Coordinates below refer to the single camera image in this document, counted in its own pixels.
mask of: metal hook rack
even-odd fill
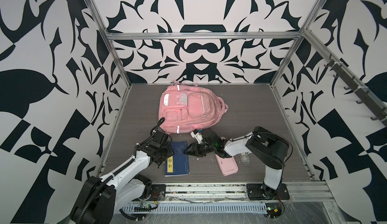
[[[366,86],[355,74],[343,63],[335,62],[333,59],[325,66],[331,67],[336,72],[335,78],[341,78],[348,87],[345,90],[351,90],[360,98],[357,104],[365,104],[375,117],[371,120],[380,120],[387,127],[387,106]]]

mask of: backpack handle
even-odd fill
[[[227,110],[228,110],[228,105],[225,104],[225,101],[223,101],[223,99],[220,98],[219,96],[217,96],[217,98],[218,98],[218,100],[220,101],[220,105],[222,106],[220,112],[221,112],[222,114],[226,113]]]

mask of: wire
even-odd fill
[[[279,202],[282,204],[281,206],[283,207],[281,212],[281,215],[283,215],[283,213],[285,212],[285,205],[281,200]]]
[[[146,140],[142,141],[141,143],[139,144],[136,144],[136,146],[134,147],[134,150],[133,150],[133,155],[134,157],[136,157],[137,155],[137,149],[139,146],[141,146],[142,144],[148,142],[149,140],[151,140],[153,138],[153,136],[156,134],[157,130],[159,129],[159,126],[165,121],[165,117],[162,117],[160,118],[160,120],[157,122],[156,126],[154,126],[150,132],[150,137],[147,138]]]
[[[291,143],[290,143],[290,146],[291,146],[291,152],[289,154],[289,157],[287,157],[286,160],[284,161],[284,164],[288,161],[288,159],[290,159],[291,155],[293,154],[293,145]]]
[[[154,191],[153,191],[153,193],[154,193],[154,196],[153,196],[153,199],[154,199],[158,195],[158,193],[156,193]]]
[[[152,208],[143,208],[143,210],[141,210],[141,211],[151,211],[151,210],[155,210],[155,209],[157,209],[157,207],[158,207],[157,201],[155,201],[155,204],[156,204],[155,207],[152,207]],[[148,214],[145,214],[145,215],[142,216],[141,218],[138,218],[138,217],[132,217],[132,216],[126,214],[126,213],[123,211],[122,208],[120,209],[120,213],[121,213],[125,218],[127,218],[127,219],[129,219],[129,220],[132,220],[132,221],[142,221],[143,218],[145,218],[145,217],[148,215]]]
[[[255,133],[253,132],[253,134],[254,134],[255,136],[257,136],[257,134],[262,134],[262,135],[264,135],[265,137],[267,137],[268,139],[271,139],[271,140],[274,141],[274,139],[272,139],[272,138],[270,138],[270,137],[268,137],[268,136],[265,135],[265,134],[273,134],[273,135],[278,136],[278,137],[282,138],[283,140],[285,140],[285,141],[291,146],[291,152],[290,152],[289,156],[287,157],[287,159],[285,159],[284,164],[285,164],[286,161],[288,161],[288,159],[289,159],[289,158],[291,157],[291,155],[293,154],[293,145],[292,145],[291,142],[290,142],[289,140],[287,140],[285,137],[283,137],[283,136],[281,136],[281,135],[279,135],[279,134],[271,133],[271,132],[255,132]]]
[[[122,214],[125,218],[127,218],[127,219],[129,219],[129,220],[132,220],[132,221],[142,221],[143,217],[145,218],[145,216],[143,216],[141,219],[139,219],[138,217],[131,217],[130,215],[126,214],[122,209],[120,209],[120,212],[121,212],[121,214]]]
[[[250,134],[248,136],[243,136],[243,137],[240,137],[239,139],[230,139],[231,142],[234,142],[234,141],[237,141],[237,140],[241,140],[241,139],[247,139],[248,137],[252,136],[254,134]]]
[[[172,137],[171,137],[171,135],[170,135],[170,134],[168,135],[168,137],[171,139],[171,142],[172,142],[173,140],[172,140]]]
[[[162,117],[160,118],[160,120],[157,122],[157,125],[152,129],[152,131],[155,129],[155,131],[153,132],[153,134],[148,138],[146,139],[145,141],[142,141],[139,145],[142,145],[144,143],[146,143],[147,141],[149,141],[151,138],[153,138],[153,136],[155,135],[155,133],[157,132],[159,126],[165,121],[165,118]],[[113,179],[114,176],[116,176],[117,174],[119,174],[121,171],[123,171],[125,168],[127,168],[130,164],[132,164],[136,158],[136,153],[137,153],[137,148],[138,146],[136,144],[136,146],[134,147],[134,158],[131,159],[128,163],[126,163],[124,166],[122,166],[121,168],[119,168],[117,171],[115,171],[113,173],[113,175],[109,176],[108,178],[106,178],[104,180],[104,182],[102,182],[94,191],[93,193],[90,195],[90,197],[87,199],[87,201],[85,202],[84,206],[82,207],[82,210],[77,218],[77,221],[75,222],[76,224],[79,224],[83,217],[85,216],[85,213],[86,213],[86,210],[87,208],[90,206],[91,202],[93,202],[94,198],[97,197],[97,195],[100,194],[100,191],[102,190],[102,188],[111,180]]]
[[[95,191],[90,195],[89,199],[86,201],[85,205],[83,206],[77,221],[75,222],[76,224],[79,224],[82,221],[82,218],[85,216],[86,210],[91,204],[91,202],[94,200],[94,198],[99,194],[101,189],[108,183],[111,179],[113,179],[113,175],[109,176],[107,179],[105,179],[104,182],[102,182],[96,189]]]

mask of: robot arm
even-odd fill
[[[263,195],[268,199],[276,195],[282,182],[285,157],[290,145],[288,140],[262,127],[255,127],[247,135],[229,139],[225,143],[211,129],[204,129],[201,133],[196,130],[191,135],[202,141],[192,143],[185,154],[202,157],[206,153],[215,152],[221,158],[230,158],[240,153],[253,153],[266,165]]]
[[[158,166],[173,155],[168,135],[158,131],[164,118],[152,129],[151,136],[134,149],[134,154],[101,178],[90,177],[84,183],[70,212],[76,223],[109,223],[113,214],[134,199],[146,199],[152,181],[141,174],[151,163]]]

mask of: black and white patterned wall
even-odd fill
[[[315,1],[95,0],[113,33],[298,31]],[[268,83],[290,45],[290,39],[198,39],[115,46],[135,83]]]
[[[387,0],[327,0],[310,29],[387,102]]]
[[[2,223],[65,219],[126,85],[83,0],[0,0]]]
[[[328,0],[312,32],[386,101],[386,0]],[[276,85],[298,142],[348,221],[387,221],[387,128],[303,40]]]
[[[116,40],[133,83],[268,83],[292,39]]]

